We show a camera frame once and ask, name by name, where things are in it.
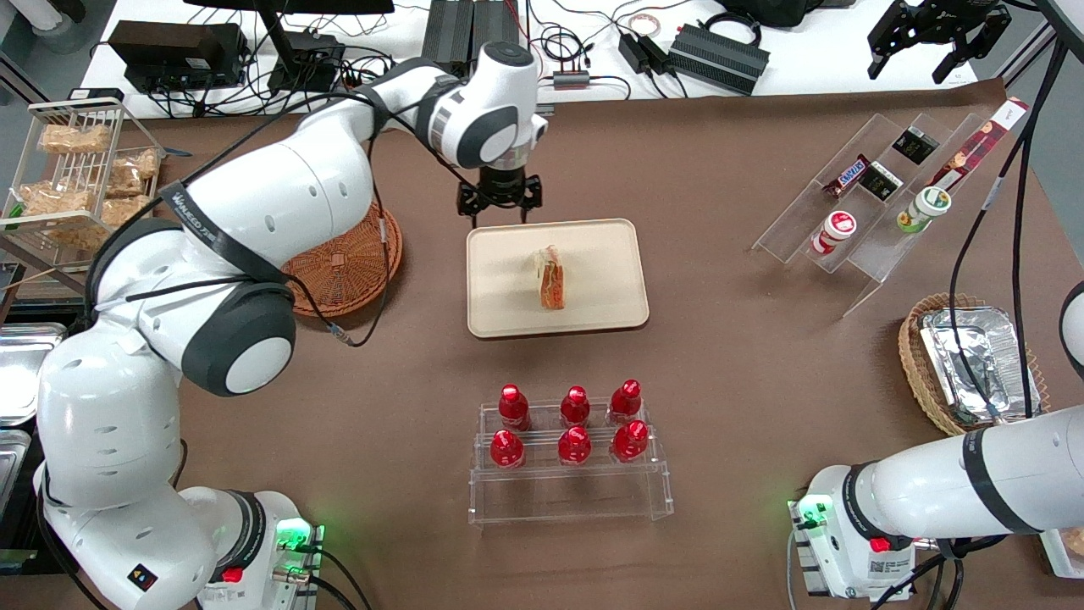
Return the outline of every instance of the red button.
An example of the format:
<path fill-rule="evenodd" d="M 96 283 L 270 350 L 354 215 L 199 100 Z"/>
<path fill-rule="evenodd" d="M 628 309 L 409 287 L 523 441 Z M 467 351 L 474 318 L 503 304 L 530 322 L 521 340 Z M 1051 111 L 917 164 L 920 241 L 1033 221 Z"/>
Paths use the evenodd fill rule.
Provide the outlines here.
<path fill-rule="evenodd" d="M 222 582 L 223 583 L 240 583 L 241 576 L 245 574 L 244 570 L 241 568 L 227 568 L 222 570 Z"/>

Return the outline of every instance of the wicker basket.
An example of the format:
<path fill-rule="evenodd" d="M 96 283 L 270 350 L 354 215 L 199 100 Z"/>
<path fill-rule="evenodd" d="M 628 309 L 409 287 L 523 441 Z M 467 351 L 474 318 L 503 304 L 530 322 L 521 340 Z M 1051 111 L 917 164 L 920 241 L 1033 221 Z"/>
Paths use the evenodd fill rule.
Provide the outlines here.
<path fill-rule="evenodd" d="M 402 232 L 387 209 L 384 218 L 388 231 L 389 276 L 395 276 L 402 261 Z M 282 270 L 297 275 L 309 286 L 320 311 L 327 317 L 364 308 L 384 288 L 384 250 L 376 206 L 369 208 L 369 213 L 357 226 L 291 258 Z M 315 317 L 305 293 L 293 282 L 289 287 L 294 290 L 294 312 Z"/>
<path fill-rule="evenodd" d="M 956 295 L 957 308 L 978 308 L 985 304 L 985 301 L 966 294 Z M 943 310 L 949 307 L 949 295 L 946 293 L 933 294 L 919 300 L 907 314 L 900 327 L 900 361 L 903 363 L 903 373 L 907 376 L 907 384 L 915 394 L 918 404 L 926 412 L 926 416 L 933 420 L 933 424 L 942 432 L 954 437 L 965 432 L 986 428 L 991 425 L 981 424 L 977 426 L 966 426 L 952 416 L 949 405 L 945 403 L 944 394 L 941 391 L 941 384 L 938 381 L 933 365 L 926 354 L 926 346 L 918 335 L 918 317 L 927 312 Z M 1040 403 L 1043 412 L 1050 411 L 1050 397 L 1046 392 L 1046 382 L 1043 374 L 1040 373 L 1035 364 L 1035 355 L 1028 350 L 1028 367 L 1035 378 L 1035 388 L 1038 389 Z"/>

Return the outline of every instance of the robotic arm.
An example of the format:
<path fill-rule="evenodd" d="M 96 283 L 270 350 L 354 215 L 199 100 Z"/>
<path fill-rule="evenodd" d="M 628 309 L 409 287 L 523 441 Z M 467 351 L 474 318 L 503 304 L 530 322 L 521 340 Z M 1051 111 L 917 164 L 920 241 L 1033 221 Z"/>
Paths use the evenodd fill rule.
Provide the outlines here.
<path fill-rule="evenodd" d="M 94 325 L 42 365 L 39 517 L 124 610 L 193 598 L 206 610 L 279 610 L 306 581 L 298 545 L 315 530 L 288 498 L 169 485 L 177 387 L 184 377 L 247 394 L 288 364 L 293 294 L 278 269 L 365 216 L 361 141 L 400 127 L 450 164 L 521 174 L 546 126 L 533 114 L 534 59 L 515 44 L 485 47 L 465 86 L 410 60 L 360 93 L 365 102 L 324 106 L 285 140 L 163 189 L 183 228 L 140 220 L 103 249 L 88 277 Z"/>
<path fill-rule="evenodd" d="M 1084 379 L 1084 282 L 1066 298 L 1061 341 Z M 823 584 L 878 599 L 915 567 L 913 542 L 1037 534 L 1084 525 L 1084 405 L 830 466 L 791 505 Z M 892 599 L 906 599 L 905 589 Z"/>
<path fill-rule="evenodd" d="M 1011 17 L 998 0 L 924 0 L 912 7 L 896 0 L 877 22 L 867 40 L 874 61 L 869 78 L 877 78 L 889 57 L 919 43 L 953 43 L 953 50 L 933 70 L 941 83 L 953 69 L 971 59 L 985 57 L 1005 33 Z M 981 26 L 968 40 L 968 34 Z"/>

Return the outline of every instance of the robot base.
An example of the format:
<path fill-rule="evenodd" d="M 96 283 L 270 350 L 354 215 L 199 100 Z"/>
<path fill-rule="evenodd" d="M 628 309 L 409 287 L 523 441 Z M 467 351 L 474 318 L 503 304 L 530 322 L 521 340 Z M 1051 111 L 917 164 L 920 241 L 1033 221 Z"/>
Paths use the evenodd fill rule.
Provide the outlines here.
<path fill-rule="evenodd" d="M 903 580 L 915 567 L 915 547 L 874 553 L 869 541 L 851 524 L 843 509 L 843 480 L 847 466 L 830 466 L 813 478 L 809 492 L 789 503 L 799 562 L 810 595 L 859 598 L 876 601 L 886 589 Z M 809 521 L 815 528 L 799 530 Z M 911 597 L 911 587 L 890 598 Z"/>
<path fill-rule="evenodd" d="M 267 525 L 263 543 L 255 560 L 236 583 L 208 583 L 199 593 L 204 610 L 291 610 L 307 608 L 309 587 L 286 574 L 308 572 L 312 557 L 283 548 L 287 543 L 320 545 L 319 530 L 298 514 L 297 507 L 278 492 L 258 492 L 256 499 L 263 505 Z"/>

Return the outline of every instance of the red bottle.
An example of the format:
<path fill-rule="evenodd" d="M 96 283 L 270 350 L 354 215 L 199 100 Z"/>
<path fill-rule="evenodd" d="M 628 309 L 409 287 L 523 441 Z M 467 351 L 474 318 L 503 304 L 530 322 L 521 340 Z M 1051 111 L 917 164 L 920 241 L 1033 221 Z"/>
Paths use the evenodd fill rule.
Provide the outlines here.
<path fill-rule="evenodd" d="M 515 386 L 509 384 L 501 390 L 496 411 L 501 412 L 501 423 L 508 430 L 527 432 L 531 429 L 530 405 L 527 404 L 527 397 Z"/>
<path fill-rule="evenodd" d="M 493 442 L 489 444 L 489 457 L 500 468 L 519 468 L 527 460 L 524 442 L 514 432 L 498 430 Z"/>
<path fill-rule="evenodd" d="M 620 463 L 628 463 L 647 451 L 647 425 L 635 419 L 618 429 L 610 442 L 610 455 Z"/>
<path fill-rule="evenodd" d="M 640 413 L 640 405 L 643 400 L 640 398 L 640 382 L 635 379 L 625 381 L 621 388 L 614 392 L 610 399 L 610 406 L 606 410 L 606 424 L 609 426 L 624 426 L 636 419 Z"/>
<path fill-rule="evenodd" d="M 573 426 L 557 441 L 557 457 L 565 466 L 579 466 L 591 455 L 591 438 L 581 426 Z"/>
<path fill-rule="evenodd" d="M 588 402 L 586 390 L 579 386 L 569 388 L 568 397 L 560 402 L 560 424 L 565 428 L 586 426 L 589 415 L 591 415 L 591 403 Z"/>

